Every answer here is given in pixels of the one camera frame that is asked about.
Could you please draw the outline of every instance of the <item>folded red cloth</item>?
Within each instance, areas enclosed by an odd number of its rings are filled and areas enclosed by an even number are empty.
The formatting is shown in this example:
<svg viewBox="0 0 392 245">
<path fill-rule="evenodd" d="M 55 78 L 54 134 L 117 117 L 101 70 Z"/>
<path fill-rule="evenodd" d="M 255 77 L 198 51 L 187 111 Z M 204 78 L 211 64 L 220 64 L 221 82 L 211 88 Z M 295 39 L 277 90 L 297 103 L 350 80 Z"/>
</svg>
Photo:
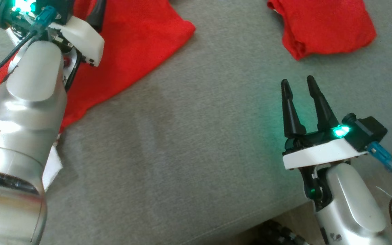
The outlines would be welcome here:
<svg viewBox="0 0 392 245">
<path fill-rule="evenodd" d="M 76 0 L 73 14 L 85 19 L 96 0 Z M 82 64 L 67 95 L 62 129 L 87 109 L 110 99 L 168 59 L 193 35 L 168 0 L 109 0 L 101 36 L 105 40 L 99 67 Z M 0 82 L 8 64 L 1 69 Z"/>
<path fill-rule="evenodd" d="M 376 37 L 362 0 L 269 0 L 268 6 L 282 15 L 282 42 L 296 60 L 353 52 Z"/>
</svg>

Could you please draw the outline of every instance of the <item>white plastic part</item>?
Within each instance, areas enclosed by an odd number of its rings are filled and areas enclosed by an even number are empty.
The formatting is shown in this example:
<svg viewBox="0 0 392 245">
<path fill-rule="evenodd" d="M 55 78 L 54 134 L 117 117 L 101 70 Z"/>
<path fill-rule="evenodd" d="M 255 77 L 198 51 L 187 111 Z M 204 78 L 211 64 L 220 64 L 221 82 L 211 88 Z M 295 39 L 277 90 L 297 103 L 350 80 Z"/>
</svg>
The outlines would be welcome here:
<svg viewBox="0 0 392 245">
<path fill-rule="evenodd" d="M 364 155 L 357 152 L 344 138 L 302 149 L 283 157 L 285 169 L 332 163 Z"/>
<path fill-rule="evenodd" d="M 86 57 L 87 63 L 99 65 L 105 41 L 87 22 L 72 16 L 66 25 L 52 23 L 50 27 L 61 30 L 63 36 Z"/>
</svg>

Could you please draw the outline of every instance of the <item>red fabric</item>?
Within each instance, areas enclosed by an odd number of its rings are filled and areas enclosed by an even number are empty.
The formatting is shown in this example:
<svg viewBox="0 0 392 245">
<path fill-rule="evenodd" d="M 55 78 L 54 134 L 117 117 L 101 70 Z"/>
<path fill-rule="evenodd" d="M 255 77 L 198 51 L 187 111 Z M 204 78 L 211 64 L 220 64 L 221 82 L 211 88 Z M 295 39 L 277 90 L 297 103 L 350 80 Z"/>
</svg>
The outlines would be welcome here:
<svg viewBox="0 0 392 245">
<path fill-rule="evenodd" d="M 268 6 L 282 15 L 282 42 L 296 60 L 353 52 L 376 37 L 362 0 L 269 0 Z"/>
<path fill-rule="evenodd" d="M 76 0 L 73 14 L 85 19 L 96 0 Z M 82 64 L 67 95 L 62 129 L 87 109 L 110 99 L 168 59 L 193 35 L 168 0 L 108 0 L 99 67 Z M 1 69 L 6 73 L 8 64 Z M 0 74 L 0 82 L 5 74 Z"/>
</svg>

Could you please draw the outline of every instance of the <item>red garment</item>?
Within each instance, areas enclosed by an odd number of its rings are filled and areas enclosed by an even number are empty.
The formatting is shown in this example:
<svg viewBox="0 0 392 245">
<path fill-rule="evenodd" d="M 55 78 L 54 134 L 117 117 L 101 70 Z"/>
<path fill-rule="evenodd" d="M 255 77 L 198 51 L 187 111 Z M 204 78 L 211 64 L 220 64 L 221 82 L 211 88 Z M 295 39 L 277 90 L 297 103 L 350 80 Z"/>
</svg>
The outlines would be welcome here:
<svg viewBox="0 0 392 245">
<path fill-rule="evenodd" d="M 268 6 L 282 15 L 282 43 L 296 60 L 353 52 L 376 37 L 362 0 L 269 0 Z"/>
<path fill-rule="evenodd" d="M 74 15 L 86 19 L 96 0 L 76 0 Z M 193 35 L 168 0 L 109 0 L 101 36 L 99 67 L 82 64 L 67 95 L 61 128 L 78 121 L 87 109 L 110 99 L 168 59 Z M 1 69 L 0 82 L 8 68 Z"/>
</svg>

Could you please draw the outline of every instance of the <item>gray couch cushion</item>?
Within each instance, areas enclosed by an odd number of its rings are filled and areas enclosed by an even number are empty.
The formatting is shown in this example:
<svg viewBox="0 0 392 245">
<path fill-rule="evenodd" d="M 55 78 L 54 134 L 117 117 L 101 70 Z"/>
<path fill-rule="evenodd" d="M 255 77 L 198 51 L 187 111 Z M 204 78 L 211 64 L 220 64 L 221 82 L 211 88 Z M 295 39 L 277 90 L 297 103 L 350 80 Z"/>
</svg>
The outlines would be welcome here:
<svg viewBox="0 0 392 245">
<path fill-rule="evenodd" d="M 282 164 L 284 78 L 309 130 L 314 75 L 339 119 L 381 121 L 392 152 L 392 2 L 366 0 L 378 32 L 369 47 L 300 62 L 265 0 L 171 3 L 195 36 L 67 128 L 42 244 L 205 244 L 304 203 L 299 172 Z M 364 176 L 381 167 L 371 157 L 355 166 Z"/>
</svg>

